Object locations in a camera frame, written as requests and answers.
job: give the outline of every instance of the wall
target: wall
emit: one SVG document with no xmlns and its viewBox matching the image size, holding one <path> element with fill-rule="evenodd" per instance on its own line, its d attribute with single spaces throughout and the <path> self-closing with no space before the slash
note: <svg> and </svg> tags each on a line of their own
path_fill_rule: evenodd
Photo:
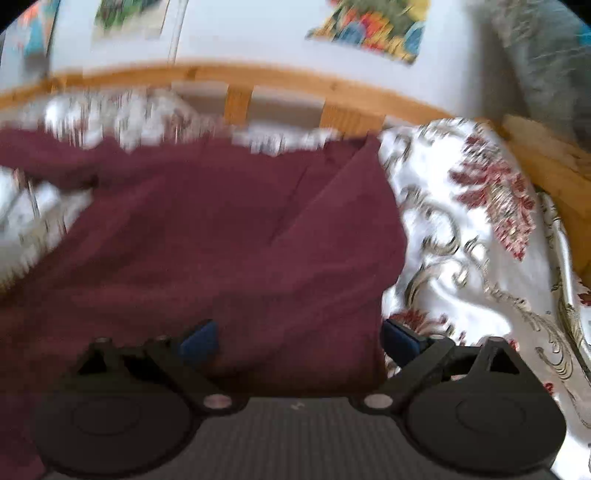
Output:
<svg viewBox="0 0 591 480">
<path fill-rule="evenodd" d="M 412 65 L 321 40 L 305 40 L 332 12 L 327 0 L 170 0 L 156 39 L 92 41 L 100 0 L 61 0 L 51 72 L 146 61 L 234 60 L 301 67 L 394 89 L 459 116 L 500 119 L 525 108 L 483 0 L 431 0 L 421 53 Z M 0 87 L 27 76 L 6 55 Z"/>
</svg>

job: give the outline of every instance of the metal screw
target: metal screw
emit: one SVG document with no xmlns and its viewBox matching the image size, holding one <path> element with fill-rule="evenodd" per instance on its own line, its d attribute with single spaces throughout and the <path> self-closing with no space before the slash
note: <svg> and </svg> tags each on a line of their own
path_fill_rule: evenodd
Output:
<svg viewBox="0 0 591 480">
<path fill-rule="evenodd" d="M 363 402 L 369 408 L 373 408 L 375 410 L 382 410 L 383 408 L 388 408 L 389 406 L 391 406 L 392 403 L 394 403 L 394 400 L 392 400 L 391 397 L 383 393 L 373 393 L 365 397 Z"/>
<path fill-rule="evenodd" d="M 225 410 L 232 406 L 232 399 L 227 395 L 216 393 L 205 397 L 203 405 L 210 410 Z"/>
</svg>

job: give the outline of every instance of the gray fabric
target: gray fabric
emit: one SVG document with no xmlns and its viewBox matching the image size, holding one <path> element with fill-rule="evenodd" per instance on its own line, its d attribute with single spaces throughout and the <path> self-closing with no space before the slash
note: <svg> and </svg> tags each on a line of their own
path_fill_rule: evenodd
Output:
<svg viewBox="0 0 591 480">
<path fill-rule="evenodd" d="M 533 119 L 591 150 L 591 30 L 559 0 L 488 0 Z"/>
</svg>

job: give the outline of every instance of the maroon fabric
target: maroon fabric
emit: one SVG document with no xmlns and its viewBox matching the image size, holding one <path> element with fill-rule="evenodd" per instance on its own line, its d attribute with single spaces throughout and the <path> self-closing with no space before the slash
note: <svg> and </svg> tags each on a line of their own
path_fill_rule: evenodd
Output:
<svg viewBox="0 0 591 480">
<path fill-rule="evenodd" d="M 402 270 L 406 238 L 378 148 L 369 137 L 269 157 L 201 139 L 128 154 L 112 140 L 83 151 L 1 131 L 3 166 L 95 192 L 0 303 L 0 476 L 35 471 L 25 399 L 97 336 L 135 345 L 212 318 L 220 351 L 207 373 L 231 391 L 346 394 L 381 383 L 381 295 Z"/>
</svg>

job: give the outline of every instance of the wooden bed frame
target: wooden bed frame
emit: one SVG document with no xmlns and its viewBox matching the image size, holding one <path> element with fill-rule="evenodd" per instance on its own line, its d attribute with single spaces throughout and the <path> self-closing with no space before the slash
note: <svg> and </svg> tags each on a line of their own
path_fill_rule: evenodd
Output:
<svg viewBox="0 0 591 480">
<path fill-rule="evenodd" d="M 226 83 L 228 92 L 224 117 L 232 125 L 246 122 L 252 91 L 257 86 L 306 93 L 324 99 L 319 126 L 336 128 L 345 135 L 379 131 L 387 116 L 411 124 L 453 117 L 445 111 L 390 90 L 316 72 L 209 62 L 149 64 L 91 73 L 58 74 L 36 85 L 0 95 L 0 109 L 20 106 L 37 96 L 65 89 L 166 87 L 183 82 Z M 574 269 L 591 286 L 591 248 L 587 244 L 591 243 L 591 174 L 585 177 L 572 169 L 573 164 L 582 160 L 583 164 L 588 162 L 591 166 L 591 155 L 566 142 L 554 141 L 552 145 L 547 145 L 547 140 L 541 137 L 534 141 L 531 131 L 515 128 L 514 122 L 507 122 L 505 127 L 491 125 L 505 138 L 532 182 L 551 194 L 556 201 L 569 234 Z"/>
</svg>

